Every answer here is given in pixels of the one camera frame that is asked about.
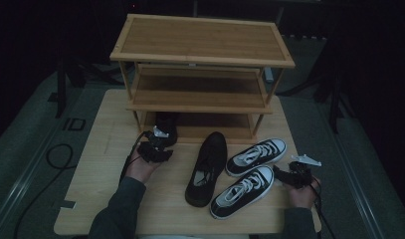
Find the sneaker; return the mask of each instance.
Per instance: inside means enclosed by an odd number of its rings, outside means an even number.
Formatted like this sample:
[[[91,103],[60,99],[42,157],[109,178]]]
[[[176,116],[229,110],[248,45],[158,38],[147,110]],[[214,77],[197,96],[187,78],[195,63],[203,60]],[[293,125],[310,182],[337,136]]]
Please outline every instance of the sneaker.
[[[209,204],[218,176],[227,162],[227,143],[221,132],[211,133],[199,149],[192,177],[187,185],[186,201],[195,207]]]
[[[230,158],[226,171],[231,176],[240,177],[261,164],[279,161],[286,150],[287,145],[281,139],[263,140]]]
[[[177,142],[177,118],[179,113],[157,112],[155,115],[154,133],[160,134],[162,144],[165,147],[174,145]]]
[[[227,219],[267,195],[273,183],[274,172],[270,167],[264,165],[252,169],[212,201],[212,216]]]

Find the black cable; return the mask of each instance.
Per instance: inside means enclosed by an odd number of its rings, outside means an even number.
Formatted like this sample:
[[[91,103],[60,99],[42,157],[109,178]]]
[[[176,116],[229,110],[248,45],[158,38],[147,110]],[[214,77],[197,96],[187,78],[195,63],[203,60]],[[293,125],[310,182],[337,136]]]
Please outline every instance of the black cable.
[[[320,185],[320,182],[315,177],[313,177],[313,180],[316,181],[317,187],[319,188],[319,192],[316,191],[316,193],[320,195],[322,193],[322,186]]]
[[[59,166],[54,165],[54,164],[51,162],[51,159],[50,159],[50,154],[51,154],[51,152],[52,152],[54,149],[56,149],[57,147],[60,147],[60,146],[65,146],[65,147],[67,147],[67,148],[69,149],[69,151],[70,151],[69,158],[68,158],[68,160],[66,161],[65,165],[62,166],[62,167],[59,167]],[[26,215],[26,213],[29,211],[29,209],[32,207],[32,205],[33,205],[33,204],[37,201],[37,199],[41,196],[41,194],[43,194],[44,191],[47,190],[47,189],[57,180],[57,178],[59,178],[59,176],[60,176],[65,170],[71,169],[71,168],[76,168],[76,167],[77,167],[76,165],[69,166],[69,164],[70,164],[71,161],[72,161],[72,158],[73,158],[73,148],[72,148],[70,145],[66,144],[66,143],[60,143],[60,144],[57,144],[57,145],[51,147],[50,149],[48,149],[47,155],[46,155],[47,162],[50,164],[51,167],[56,168],[56,169],[59,169],[60,171],[59,171],[59,172],[56,174],[56,176],[54,176],[53,179],[34,197],[34,199],[32,199],[32,201],[28,204],[28,206],[23,210],[22,214],[20,215],[20,217],[19,217],[19,219],[18,219],[18,221],[17,221],[17,223],[16,223],[16,227],[15,227],[14,234],[13,234],[13,238],[14,238],[14,239],[17,239],[17,238],[18,238],[19,227],[20,227],[20,225],[21,225],[21,223],[22,223],[23,218],[25,217],[25,215]]]
[[[146,135],[146,134],[148,134],[148,131],[142,132],[142,133],[140,134],[140,136],[137,138],[137,140],[134,142],[134,145],[133,145],[133,147],[131,148],[130,154],[129,154],[128,157],[125,159],[124,166],[123,166],[123,169],[122,169],[122,171],[121,171],[121,175],[120,175],[120,179],[119,179],[119,181],[118,181],[118,184],[120,184],[121,181],[123,180],[123,178],[124,178],[124,176],[125,176],[125,173],[127,172],[127,168],[128,168],[135,160],[137,160],[138,158],[140,158],[140,156],[139,156],[139,157],[137,157],[137,158],[131,160],[131,156],[133,155],[133,152],[134,152],[134,150],[136,149],[137,144],[140,142],[140,139],[141,139],[144,135]]]
[[[320,183],[316,180],[316,178],[314,178],[314,180],[317,182],[317,185],[319,186],[319,188],[321,188]],[[314,206],[316,207],[316,211],[317,211],[317,215],[319,216],[319,220],[321,220],[325,223],[325,226],[328,229],[329,233],[331,234],[331,237],[333,239],[335,239],[336,237],[322,212],[322,198],[320,197],[320,192],[317,192],[316,189],[314,189],[312,185],[310,185],[310,188],[313,190],[314,194],[316,195],[316,202],[315,202]]]
[[[317,182],[318,187],[321,188],[320,183],[317,180],[316,180],[316,182]],[[310,185],[309,187],[316,196],[316,200],[314,201],[314,207],[316,208],[316,212],[317,212],[317,216],[319,217],[319,220],[322,221],[322,219],[323,219],[322,198],[320,197],[320,192],[317,192],[317,190],[312,185]],[[317,239],[321,239],[321,238],[322,238],[322,232],[319,231],[317,233]]]

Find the table surface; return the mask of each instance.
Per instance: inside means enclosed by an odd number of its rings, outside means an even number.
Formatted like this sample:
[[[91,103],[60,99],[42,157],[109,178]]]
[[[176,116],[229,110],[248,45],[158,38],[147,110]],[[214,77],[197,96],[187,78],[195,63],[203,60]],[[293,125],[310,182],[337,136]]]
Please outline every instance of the table surface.
[[[92,222],[114,194],[126,156],[137,138],[137,127],[126,110],[125,90],[108,90],[102,100],[81,160],[66,195],[76,202],[74,208],[61,208],[55,224],[60,235],[88,234]],[[272,100],[273,115],[265,116],[258,140],[278,137],[288,144],[288,152],[277,163],[288,169],[291,155],[297,155],[295,143],[280,100]],[[163,163],[147,182],[147,190],[138,212],[136,233],[148,234],[262,234],[279,233],[284,226],[284,210],[288,196],[275,180],[271,191],[227,220],[216,220],[209,207],[197,208],[186,203],[184,192],[191,177],[201,143],[176,143],[169,161]],[[228,144],[229,157],[249,147]],[[233,184],[237,178],[223,172],[217,181],[214,196]],[[315,230],[321,228],[315,210]]]

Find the black loafer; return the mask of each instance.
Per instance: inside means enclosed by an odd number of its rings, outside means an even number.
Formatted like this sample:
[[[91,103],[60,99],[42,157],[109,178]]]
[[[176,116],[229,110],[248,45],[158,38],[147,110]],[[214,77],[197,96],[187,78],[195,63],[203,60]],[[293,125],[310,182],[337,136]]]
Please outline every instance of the black loafer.
[[[227,163],[227,143],[221,132],[211,133],[199,149],[192,177],[187,185],[186,201],[195,207],[209,204],[218,176]]]

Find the dark background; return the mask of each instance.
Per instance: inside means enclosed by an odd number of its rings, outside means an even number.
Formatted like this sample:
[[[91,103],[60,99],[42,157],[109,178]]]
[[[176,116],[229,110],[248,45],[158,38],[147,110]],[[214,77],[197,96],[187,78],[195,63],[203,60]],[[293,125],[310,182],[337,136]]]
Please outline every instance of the dark background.
[[[193,1],[0,1],[0,135],[61,59],[109,64],[127,12],[192,16]],[[313,78],[335,74],[405,206],[405,1],[199,0],[198,15],[280,22],[326,38]]]

